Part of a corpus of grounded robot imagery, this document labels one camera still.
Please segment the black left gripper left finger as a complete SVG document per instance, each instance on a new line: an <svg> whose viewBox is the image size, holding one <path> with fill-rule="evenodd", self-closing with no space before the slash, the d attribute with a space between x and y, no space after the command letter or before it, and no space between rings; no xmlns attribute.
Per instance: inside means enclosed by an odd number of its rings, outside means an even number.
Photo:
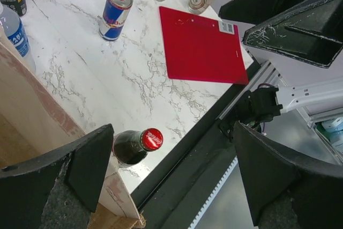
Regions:
<svg viewBox="0 0 343 229"><path fill-rule="evenodd" d="M114 130L103 125L36 158L1 168L1 228L87 228Z"/></svg>

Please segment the tan canvas tote bag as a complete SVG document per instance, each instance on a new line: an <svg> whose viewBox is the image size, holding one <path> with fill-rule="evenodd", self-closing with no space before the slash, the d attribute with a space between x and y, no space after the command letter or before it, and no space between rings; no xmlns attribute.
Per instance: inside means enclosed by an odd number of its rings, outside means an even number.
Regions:
<svg viewBox="0 0 343 229"><path fill-rule="evenodd" d="M24 65L14 46L1 42L1 168L36 158L87 135ZM144 228L110 153L96 211L87 228Z"/></svg>

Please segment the small blue-label water bottle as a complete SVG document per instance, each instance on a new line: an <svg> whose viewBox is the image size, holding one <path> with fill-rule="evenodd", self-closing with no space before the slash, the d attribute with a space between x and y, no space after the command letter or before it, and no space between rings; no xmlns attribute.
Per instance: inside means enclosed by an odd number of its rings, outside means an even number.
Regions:
<svg viewBox="0 0 343 229"><path fill-rule="evenodd" d="M28 63L30 69L35 72L36 65L31 54L28 37L19 15L6 5L1 4L1 26L6 37L14 45L21 57Z"/></svg>

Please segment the glass Coca-Cola bottle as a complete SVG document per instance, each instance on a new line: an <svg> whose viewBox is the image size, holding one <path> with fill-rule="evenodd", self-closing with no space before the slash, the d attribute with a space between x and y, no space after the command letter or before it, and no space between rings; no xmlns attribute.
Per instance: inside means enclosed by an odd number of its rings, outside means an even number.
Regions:
<svg viewBox="0 0 343 229"><path fill-rule="evenodd" d="M158 150L162 144L163 135L156 128L127 130L114 137L112 152L119 167L127 168L144 160L149 152Z"/></svg>

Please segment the red plastic clipboard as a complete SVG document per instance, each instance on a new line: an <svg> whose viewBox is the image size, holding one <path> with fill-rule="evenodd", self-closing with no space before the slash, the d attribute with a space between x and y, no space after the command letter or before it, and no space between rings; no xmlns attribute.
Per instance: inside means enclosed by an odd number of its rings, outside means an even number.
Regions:
<svg viewBox="0 0 343 229"><path fill-rule="evenodd" d="M248 83L236 25L163 6L159 13L170 79Z"/></svg>

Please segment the Red Bull can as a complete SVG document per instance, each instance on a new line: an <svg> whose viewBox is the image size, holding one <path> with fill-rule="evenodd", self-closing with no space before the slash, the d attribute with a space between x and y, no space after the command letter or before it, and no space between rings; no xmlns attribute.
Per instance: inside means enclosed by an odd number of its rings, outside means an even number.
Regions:
<svg viewBox="0 0 343 229"><path fill-rule="evenodd" d="M133 0L106 0L99 23L103 39L115 41L119 38L132 5Z"/></svg>

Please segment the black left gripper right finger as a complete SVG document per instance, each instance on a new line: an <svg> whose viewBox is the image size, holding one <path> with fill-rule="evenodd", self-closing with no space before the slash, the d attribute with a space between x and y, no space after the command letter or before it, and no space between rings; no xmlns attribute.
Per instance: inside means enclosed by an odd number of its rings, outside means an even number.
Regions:
<svg viewBox="0 0 343 229"><path fill-rule="evenodd" d="M342 166L295 151L236 122L233 143L258 228L342 228Z"/></svg>

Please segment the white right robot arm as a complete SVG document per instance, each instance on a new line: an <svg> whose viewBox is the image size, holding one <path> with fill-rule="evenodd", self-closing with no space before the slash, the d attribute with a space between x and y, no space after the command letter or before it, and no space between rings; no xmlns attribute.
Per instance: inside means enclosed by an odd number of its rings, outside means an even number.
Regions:
<svg viewBox="0 0 343 229"><path fill-rule="evenodd" d="M342 51L342 0L231 0L219 16L252 25L247 46L270 51L320 68L328 68ZM342 97L342 79L313 85L259 85L247 90L224 117L253 127L291 110Z"/></svg>

